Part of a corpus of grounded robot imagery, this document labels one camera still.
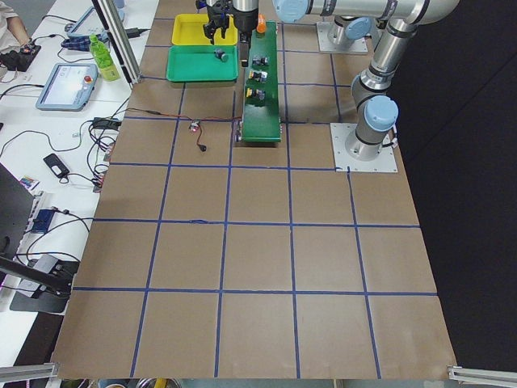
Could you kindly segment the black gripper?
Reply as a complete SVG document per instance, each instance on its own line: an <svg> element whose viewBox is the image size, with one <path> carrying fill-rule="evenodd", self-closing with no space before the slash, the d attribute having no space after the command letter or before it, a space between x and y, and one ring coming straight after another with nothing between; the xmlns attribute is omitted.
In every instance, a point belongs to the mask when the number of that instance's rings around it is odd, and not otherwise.
<svg viewBox="0 0 517 388"><path fill-rule="evenodd" d="M208 22L204 25L204 34L210 43L214 43L214 36L218 29L221 30L221 38L225 38L229 28L230 16L238 30L239 59L242 67L249 65L251 37L256 29L259 14L259 2L255 0L238 1L204 1L207 8Z"/></svg>

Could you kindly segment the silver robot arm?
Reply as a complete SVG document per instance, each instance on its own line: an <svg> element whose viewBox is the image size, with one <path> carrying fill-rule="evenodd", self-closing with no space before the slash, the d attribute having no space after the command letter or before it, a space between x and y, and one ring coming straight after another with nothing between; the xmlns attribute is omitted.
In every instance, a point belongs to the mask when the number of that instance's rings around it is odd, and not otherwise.
<svg viewBox="0 0 517 388"><path fill-rule="evenodd" d="M389 20L370 65L352 83L358 123L346 140L346 148L360 161L378 156L386 134L396 123L399 110L386 93L400 61L402 35L397 21Z"/></svg>
<svg viewBox="0 0 517 388"><path fill-rule="evenodd" d="M380 20L401 19L409 25L429 24L448 16L457 6L457 1L447 0L337 0L337 1L274 1L275 13L285 23L295 23L305 15L343 15L373 17ZM217 29L221 35L229 27L229 19L238 30L238 47L241 65L247 67L250 61L252 32L258 26L259 2L241 1L197 1L198 9L206 8L209 21L204 25L204 34L213 40Z"/></svg>

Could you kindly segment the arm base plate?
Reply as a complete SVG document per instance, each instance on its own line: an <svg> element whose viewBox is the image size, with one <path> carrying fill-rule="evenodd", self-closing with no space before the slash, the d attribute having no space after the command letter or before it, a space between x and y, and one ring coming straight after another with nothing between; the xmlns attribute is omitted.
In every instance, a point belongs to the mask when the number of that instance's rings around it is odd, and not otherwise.
<svg viewBox="0 0 517 388"><path fill-rule="evenodd" d="M317 22L319 51L322 53L343 53L366 55L368 47L365 36L372 23L368 18L345 21L341 26L333 22Z"/></svg>
<svg viewBox="0 0 517 388"><path fill-rule="evenodd" d="M330 132L336 171L398 173L389 135L377 145L367 145L355 133L356 123L331 123Z"/></svg>

